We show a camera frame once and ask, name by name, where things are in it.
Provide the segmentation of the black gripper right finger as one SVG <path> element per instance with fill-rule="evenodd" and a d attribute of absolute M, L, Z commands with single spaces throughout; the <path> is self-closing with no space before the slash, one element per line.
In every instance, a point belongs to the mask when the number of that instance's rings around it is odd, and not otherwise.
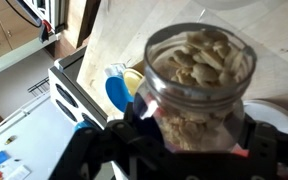
<path fill-rule="evenodd" d="M 240 145 L 248 150 L 250 180 L 288 180 L 288 133 L 245 115 Z"/>

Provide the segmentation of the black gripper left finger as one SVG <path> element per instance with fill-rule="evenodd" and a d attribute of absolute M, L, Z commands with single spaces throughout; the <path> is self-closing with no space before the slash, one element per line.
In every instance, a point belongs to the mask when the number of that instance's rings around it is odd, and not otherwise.
<path fill-rule="evenodd" d="M 160 168 L 150 156 L 161 144 L 161 133 L 145 103 L 129 103 L 122 120 L 104 129 L 95 124 L 76 130 L 49 180 L 94 180 L 104 163 L 116 163 L 128 180 L 158 180 Z"/>

